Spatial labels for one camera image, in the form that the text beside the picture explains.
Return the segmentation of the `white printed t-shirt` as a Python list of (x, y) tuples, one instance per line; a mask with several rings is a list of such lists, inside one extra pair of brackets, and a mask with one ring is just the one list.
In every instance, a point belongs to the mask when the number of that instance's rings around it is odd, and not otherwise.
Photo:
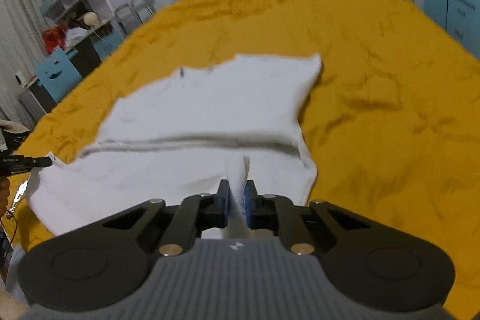
[(317, 177), (299, 112), (322, 68), (309, 58), (239, 55), (208, 69), (180, 68), (118, 100), (95, 141), (69, 164), (31, 176), (35, 215), (62, 235), (150, 199), (176, 205), (233, 195), (231, 235), (246, 235), (243, 188), (304, 204)]

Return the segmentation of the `blue smiley face chair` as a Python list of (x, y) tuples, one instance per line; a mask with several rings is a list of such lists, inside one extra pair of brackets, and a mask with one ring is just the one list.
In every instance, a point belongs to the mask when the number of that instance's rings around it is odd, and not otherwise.
[(82, 80), (67, 54), (58, 46), (38, 64), (35, 73), (56, 103), (61, 102)]

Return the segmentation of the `red bag on desk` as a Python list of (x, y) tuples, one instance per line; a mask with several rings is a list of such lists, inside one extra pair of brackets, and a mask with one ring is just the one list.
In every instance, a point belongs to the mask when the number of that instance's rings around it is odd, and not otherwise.
[(65, 49), (66, 46), (66, 28), (58, 25), (54, 28), (49, 28), (41, 33), (41, 39), (45, 46), (47, 54), (52, 54), (58, 47)]

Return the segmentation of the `mustard yellow quilt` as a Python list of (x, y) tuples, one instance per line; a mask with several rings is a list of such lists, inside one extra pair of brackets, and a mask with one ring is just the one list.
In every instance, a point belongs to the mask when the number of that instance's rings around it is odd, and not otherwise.
[(235, 54), (323, 69), (299, 122), (311, 198), (431, 241), (453, 260), (447, 310), (479, 312), (479, 61), (409, 0), (178, 0), (137, 29), (20, 147), (71, 162), (116, 99)]

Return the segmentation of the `cluttered desk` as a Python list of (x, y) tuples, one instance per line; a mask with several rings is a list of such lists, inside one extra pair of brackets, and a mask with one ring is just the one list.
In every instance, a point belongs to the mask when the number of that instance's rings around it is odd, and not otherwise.
[[(116, 20), (110, 18), (97, 28), (87, 31), (85, 35), (73, 42), (71, 48), (64, 49), (64, 52), (83, 80), (120, 46), (124, 38), (125, 34)], [(38, 122), (58, 104), (40, 83), (36, 73), (32, 81), (22, 88), (19, 102), (34, 122)]]

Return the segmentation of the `round cream lamp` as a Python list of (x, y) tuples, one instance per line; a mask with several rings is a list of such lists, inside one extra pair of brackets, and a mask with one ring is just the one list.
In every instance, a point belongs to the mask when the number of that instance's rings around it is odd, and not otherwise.
[(100, 19), (96, 13), (90, 11), (83, 15), (82, 20), (88, 27), (96, 27), (100, 25)]

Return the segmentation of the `grey folding rack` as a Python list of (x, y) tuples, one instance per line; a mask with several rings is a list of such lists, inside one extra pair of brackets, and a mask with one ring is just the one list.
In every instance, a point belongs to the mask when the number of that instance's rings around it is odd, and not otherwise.
[(156, 13), (155, 0), (130, 0), (114, 11), (114, 17), (125, 35), (145, 23)]

